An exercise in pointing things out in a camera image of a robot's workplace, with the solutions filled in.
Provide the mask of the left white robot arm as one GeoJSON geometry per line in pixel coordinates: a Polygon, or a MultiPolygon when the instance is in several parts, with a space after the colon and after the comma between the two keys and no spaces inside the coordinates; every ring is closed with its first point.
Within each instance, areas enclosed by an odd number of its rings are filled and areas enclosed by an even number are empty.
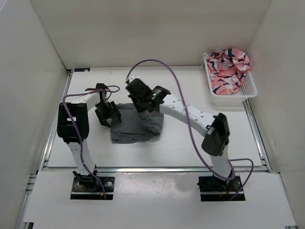
{"type": "Polygon", "coordinates": [[[110,127],[112,121],[121,122],[121,113],[114,102],[109,102],[107,94],[120,90],[116,85],[97,83],[94,88],[87,88],[81,94],[68,94],[59,104],[57,135],[70,149],[76,170],[73,172],[77,182],[89,191],[104,188],[98,178],[96,164],[91,157],[87,138],[89,136],[88,112],[95,109],[95,114],[102,126],[110,127]]]}

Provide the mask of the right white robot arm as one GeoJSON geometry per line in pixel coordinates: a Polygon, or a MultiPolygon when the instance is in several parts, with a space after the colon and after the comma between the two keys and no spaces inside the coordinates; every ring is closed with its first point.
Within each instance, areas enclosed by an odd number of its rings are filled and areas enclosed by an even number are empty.
{"type": "Polygon", "coordinates": [[[197,131],[202,137],[202,150],[212,162],[209,170],[215,176],[214,186],[221,191],[231,185],[235,178],[233,166],[228,158],[229,127],[227,117],[219,113],[213,115],[186,105],[169,90],[156,86],[150,89],[138,76],[128,76],[126,90],[139,112],[157,111],[169,115],[197,131]]]}

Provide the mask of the grey shorts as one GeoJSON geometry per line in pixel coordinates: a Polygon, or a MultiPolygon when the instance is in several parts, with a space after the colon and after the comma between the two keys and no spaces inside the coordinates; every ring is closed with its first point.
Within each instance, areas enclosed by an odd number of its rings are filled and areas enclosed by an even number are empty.
{"type": "Polygon", "coordinates": [[[132,144],[147,142],[159,137],[164,122],[164,115],[157,111],[139,113],[134,104],[117,104],[121,120],[111,122],[111,141],[114,144],[132,144]]]}

